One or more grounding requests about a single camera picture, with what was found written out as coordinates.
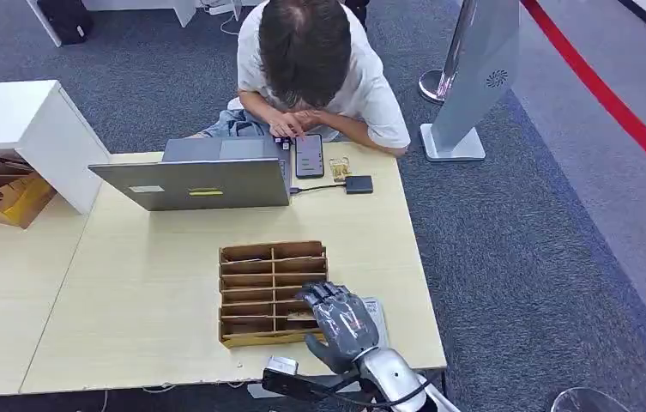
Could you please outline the person's left hand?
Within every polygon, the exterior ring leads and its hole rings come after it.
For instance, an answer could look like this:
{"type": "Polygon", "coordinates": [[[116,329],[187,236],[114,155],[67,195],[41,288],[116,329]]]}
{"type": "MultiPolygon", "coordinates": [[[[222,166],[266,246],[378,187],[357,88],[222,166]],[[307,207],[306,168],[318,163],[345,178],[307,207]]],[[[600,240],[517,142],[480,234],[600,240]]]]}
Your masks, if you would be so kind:
{"type": "Polygon", "coordinates": [[[300,127],[304,131],[309,131],[317,128],[321,124],[319,118],[319,111],[314,110],[304,110],[293,112],[293,116],[300,124],[300,127]]]}

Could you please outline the person's right hand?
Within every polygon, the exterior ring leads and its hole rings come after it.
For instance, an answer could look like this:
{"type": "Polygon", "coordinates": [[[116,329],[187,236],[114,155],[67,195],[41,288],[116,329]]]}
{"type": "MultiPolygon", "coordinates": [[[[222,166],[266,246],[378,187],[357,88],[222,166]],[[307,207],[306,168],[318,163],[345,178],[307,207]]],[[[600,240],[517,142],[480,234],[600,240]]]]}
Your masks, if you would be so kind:
{"type": "Polygon", "coordinates": [[[269,124],[270,133],[275,137],[298,138],[305,135],[303,125],[294,113],[272,112],[266,122],[269,124]]]}

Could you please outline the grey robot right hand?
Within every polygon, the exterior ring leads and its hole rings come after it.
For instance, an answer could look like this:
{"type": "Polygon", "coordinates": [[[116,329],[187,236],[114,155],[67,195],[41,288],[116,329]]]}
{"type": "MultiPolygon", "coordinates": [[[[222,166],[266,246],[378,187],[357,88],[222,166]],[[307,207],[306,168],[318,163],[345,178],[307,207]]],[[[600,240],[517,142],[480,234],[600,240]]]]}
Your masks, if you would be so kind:
{"type": "Polygon", "coordinates": [[[333,373],[349,372],[362,354],[378,346],[379,332],[364,301],[347,287],[310,282],[297,297],[310,307],[325,339],[308,333],[306,347],[333,373]]]}

